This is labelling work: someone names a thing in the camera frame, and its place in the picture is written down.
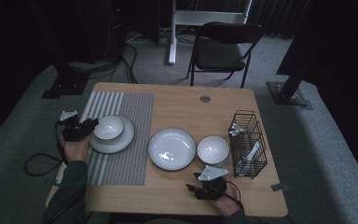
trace hand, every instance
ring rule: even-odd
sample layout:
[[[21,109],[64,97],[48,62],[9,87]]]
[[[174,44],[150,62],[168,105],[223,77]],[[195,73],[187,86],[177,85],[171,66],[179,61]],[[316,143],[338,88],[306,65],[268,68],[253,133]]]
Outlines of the hand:
[[[229,175],[224,175],[222,177],[226,181],[231,180]],[[230,183],[227,183],[226,194],[238,200],[237,190]],[[229,217],[240,210],[240,207],[232,199],[225,195],[216,201],[212,201],[212,204],[217,208],[217,210],[219,210],[223,217]]]
[[[87,135],[80,142],[64,142],[63,150],[68,162],[71,161],[84,161],[87,162],[89,156],[89,142],[92,137],[92,133]]]

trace sleeve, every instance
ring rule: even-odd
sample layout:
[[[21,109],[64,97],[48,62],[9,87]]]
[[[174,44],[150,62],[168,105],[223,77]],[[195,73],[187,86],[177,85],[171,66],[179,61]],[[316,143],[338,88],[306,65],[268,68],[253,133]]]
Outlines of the sleeve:
[[[248,224],[248,219],[242,210],[238,210],[236,213],[223,220],[223,224]]]
[[[87,164],[71,161],[63,171],[57,192],[43,214],[42,223],[85,223]]]

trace gray placemat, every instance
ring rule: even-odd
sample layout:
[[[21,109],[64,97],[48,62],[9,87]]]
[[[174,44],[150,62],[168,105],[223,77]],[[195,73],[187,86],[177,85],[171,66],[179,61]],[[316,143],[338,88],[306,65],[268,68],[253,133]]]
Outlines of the gray placemat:
[[[129,119],[135,128],[132,142],[123,150],[103,154],[89,151],[89,185],[142,186],[145,184],[147,144],[154,94],[93,91],[81,120],[108,115]]]

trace person's arm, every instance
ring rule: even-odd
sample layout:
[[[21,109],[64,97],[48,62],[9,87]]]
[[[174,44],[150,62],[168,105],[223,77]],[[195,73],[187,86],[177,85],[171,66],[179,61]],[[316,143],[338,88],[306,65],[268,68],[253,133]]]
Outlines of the person's arm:
[[[229,175],[223,176],[223,179],[230,181]],[[238,200],[237,190],[227,182],[226,194],[232,198]],[[225,219],[223,220],[224,224],[247,224],[248,220],[243,210],[240,206],[234,202],[232,199],[223,195],[221,198],[216,201],[212,201],[212,204],[217,208],[217,210],[222,214]]]
[[[90,134],[80,142],[64,143],[68,166],[63,171],[60,187],[51,198],[42,223],[85,223],[87,157]]]

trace black wire basket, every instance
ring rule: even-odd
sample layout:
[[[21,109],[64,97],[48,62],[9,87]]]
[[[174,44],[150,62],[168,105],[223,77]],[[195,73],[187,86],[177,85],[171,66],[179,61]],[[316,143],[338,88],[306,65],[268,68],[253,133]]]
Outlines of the black wire basket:
[[[266,145],[255,112],[238,110],[228,128],[234,177],[255,178],[267,165]]]

